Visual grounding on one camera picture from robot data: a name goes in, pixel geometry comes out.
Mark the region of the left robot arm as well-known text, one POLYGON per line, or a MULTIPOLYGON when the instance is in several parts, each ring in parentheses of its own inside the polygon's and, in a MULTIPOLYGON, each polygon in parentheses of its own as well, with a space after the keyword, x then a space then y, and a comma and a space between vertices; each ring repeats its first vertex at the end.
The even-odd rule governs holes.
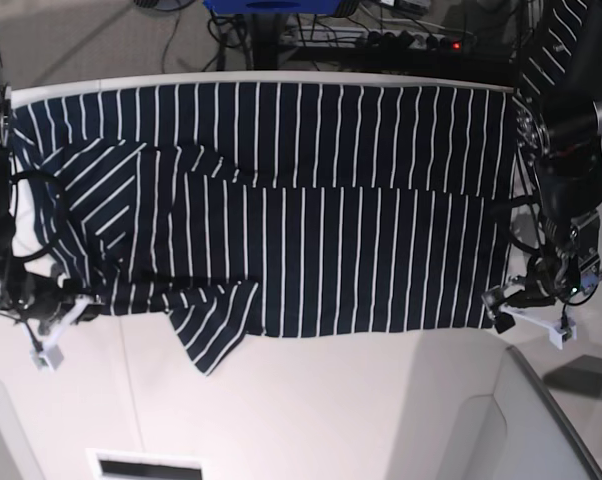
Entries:
POLYGON ((523 195, 504 209, 530 209, 538 246, 526 273, 496 289, 500 309, 586 303, 602 280, 602 1, 546 1, 517 39, 515 165, 523 195))

